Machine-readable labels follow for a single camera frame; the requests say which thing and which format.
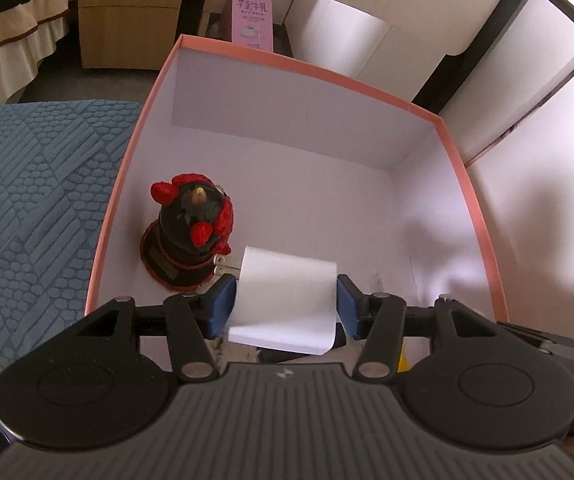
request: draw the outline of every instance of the red and black toy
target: red and black toy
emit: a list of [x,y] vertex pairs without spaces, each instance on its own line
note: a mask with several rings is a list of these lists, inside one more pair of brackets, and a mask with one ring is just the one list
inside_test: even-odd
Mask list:
[[141,238],[141,258],[149,273],[171,290],[187,291],[213,275],[215,254],[229,254],[234,225],[231,200],[205,175],[176,175],[156,182],[151,196],[160,214]]

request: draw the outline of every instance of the screw head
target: screw head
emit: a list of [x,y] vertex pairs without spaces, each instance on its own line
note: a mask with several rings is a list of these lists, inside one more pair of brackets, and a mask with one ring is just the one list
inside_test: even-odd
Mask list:
[[358,366],[358,373],[368,379],[382,379],[387,377],[390,372],[391,368],[376,361],[368,361]]
[[193,361],[184,364],[183,367],[180,368],[180,371],[185,377],[190,379],[205,379],[211,375],[213,367],[209,363]]

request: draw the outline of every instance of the figurine's gold beak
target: figurine's gold beak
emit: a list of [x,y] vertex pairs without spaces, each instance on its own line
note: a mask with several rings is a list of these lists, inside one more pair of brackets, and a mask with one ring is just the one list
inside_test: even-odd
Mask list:
[[207,193],[205,192],[205,189],[202,187],[193,188],[191,200],[194,205],[202,205],[207,202]]

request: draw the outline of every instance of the pink carton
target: pink carton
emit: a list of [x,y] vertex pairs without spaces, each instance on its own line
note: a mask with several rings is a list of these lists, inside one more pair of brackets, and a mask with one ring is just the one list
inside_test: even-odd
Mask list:
[[273,52],[272,0],[227,0],[221,25],[225,40]]

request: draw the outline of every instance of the blue mattress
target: blue mattress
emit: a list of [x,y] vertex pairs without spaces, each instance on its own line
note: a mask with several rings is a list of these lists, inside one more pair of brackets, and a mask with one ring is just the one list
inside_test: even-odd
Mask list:
[[83,316],[140,110],[96,100],[0,106],[0,372]]

